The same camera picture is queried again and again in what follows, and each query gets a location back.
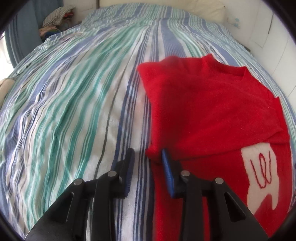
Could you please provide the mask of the red knitted sweater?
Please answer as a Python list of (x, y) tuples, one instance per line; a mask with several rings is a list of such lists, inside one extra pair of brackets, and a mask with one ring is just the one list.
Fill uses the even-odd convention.
[(195, 176), (222, 178), (268, 236), (292, 199), (290, 136), (280, 99), (247, 67), (170, 56), (138, 66), (152, 107), (146, 155), (154, 178), (155, 240), (178, 240), (182, 201), (167, 191), (161, 152)]

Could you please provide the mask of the pile of clothes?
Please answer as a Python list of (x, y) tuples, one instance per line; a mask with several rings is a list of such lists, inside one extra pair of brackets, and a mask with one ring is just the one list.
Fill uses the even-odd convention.
[(39, 36), (43, 42), (52, 35), (58, 34), (72, 27), (74, 6), (61, 6), (51, 12), (39, 28)]

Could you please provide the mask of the blue green striped duvet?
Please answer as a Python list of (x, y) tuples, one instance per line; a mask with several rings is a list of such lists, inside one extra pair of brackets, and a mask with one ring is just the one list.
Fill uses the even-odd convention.
[(115, 240), (155, 240), (146, 155), (152, 107), (138, 66), (207, 55), (247, 67), (280, 99), (292, 154), (288, 216), (295, 205), (295, 114), (271, 76), (221, 24), (171, 6), (116, 4), (46, 39), (9, 76), (15, 84), (1, 107), (1, 218), (13, 236), (26, 240), (75, 179), (98, 179), (132, 148), (129, 194), (113, 201)]

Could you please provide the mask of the white wardrobe doors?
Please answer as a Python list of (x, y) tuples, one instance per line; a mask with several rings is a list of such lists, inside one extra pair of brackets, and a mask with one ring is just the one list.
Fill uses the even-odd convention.
[(285, 95), (295, 97), (295, 43), (281, 20), (264, 2), (259, 4), (249, 45), (253, 56)]

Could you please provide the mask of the teal curtain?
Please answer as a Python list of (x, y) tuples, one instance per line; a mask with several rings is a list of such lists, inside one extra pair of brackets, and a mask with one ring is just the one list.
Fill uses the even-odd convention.
[(63, 5), (61, 0), (36, 0), (28, 1), (19, 10), (4, 32), (6, 48), (13, 67), (43, 43), (39, 29), (44, 19)]

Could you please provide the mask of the wall switch panel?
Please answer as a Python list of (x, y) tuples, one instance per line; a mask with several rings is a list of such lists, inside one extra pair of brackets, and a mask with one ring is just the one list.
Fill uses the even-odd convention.
[(233, 17), (233, 16), (229, 16), (227, 18), (227, 23), (229, 23), (230, 25), (236, 27), (236, 28), (241, 28), (241, 24), (240, 24), (240, 20), (239, 18)]

